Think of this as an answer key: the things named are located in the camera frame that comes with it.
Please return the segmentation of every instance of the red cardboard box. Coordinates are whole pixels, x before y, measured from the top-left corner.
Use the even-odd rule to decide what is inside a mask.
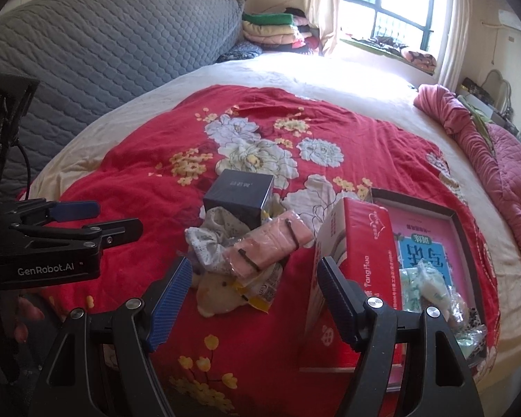
[[[378,296],[401,309],[398,256],[388,211],[375,204],[345,198],[339,201],[317,235],[311,297],[307,311],[306,343],[301,350],[301,371],[352,372],[359,355],[342,342],[318,287],[318,261],[331,256],[343,275],[360,284],[367,296]],[[402,361],[396,347],[394,364]]]

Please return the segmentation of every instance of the blue gripper pad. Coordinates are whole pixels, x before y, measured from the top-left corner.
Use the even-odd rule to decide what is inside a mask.
[[[95,201],[58,202],[48,214],[57,222],[90,220],[100,215],[100,205]]]
[[[317,280],[342,341],[354,345],[357,342],[353,310],[353,301],[356,298],[349,282],[329,257],[318,262]]]
[[[193,269],[189,260],[178,258],[163,279],[153,282],[143,295],[142,340],[154,352],[170,335],[185,295],[191,286]]]

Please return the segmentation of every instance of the stack of clothes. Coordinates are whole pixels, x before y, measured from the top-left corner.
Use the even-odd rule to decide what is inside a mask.
[[[243,14],[243,35],[264,51],[312,55],[320,46],[305,13],[296,8],[280,14]]]

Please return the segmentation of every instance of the navy blue box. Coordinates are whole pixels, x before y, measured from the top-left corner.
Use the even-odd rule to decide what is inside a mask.
[[[224,170],[203,197],[204,209],[223,207],[251,230],[262,222],[262,211],[270,212],[274,176]]]

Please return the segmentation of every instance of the hand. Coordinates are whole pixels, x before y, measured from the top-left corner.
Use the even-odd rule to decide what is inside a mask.
[[[14,338],[18,343],[26,343],[29,336],[27,326],[23,324],[18,317],[24,317],[30,321],[44,320],[42,311],[35,307],[29,300],[18,297],[18,314],[15,317]]]

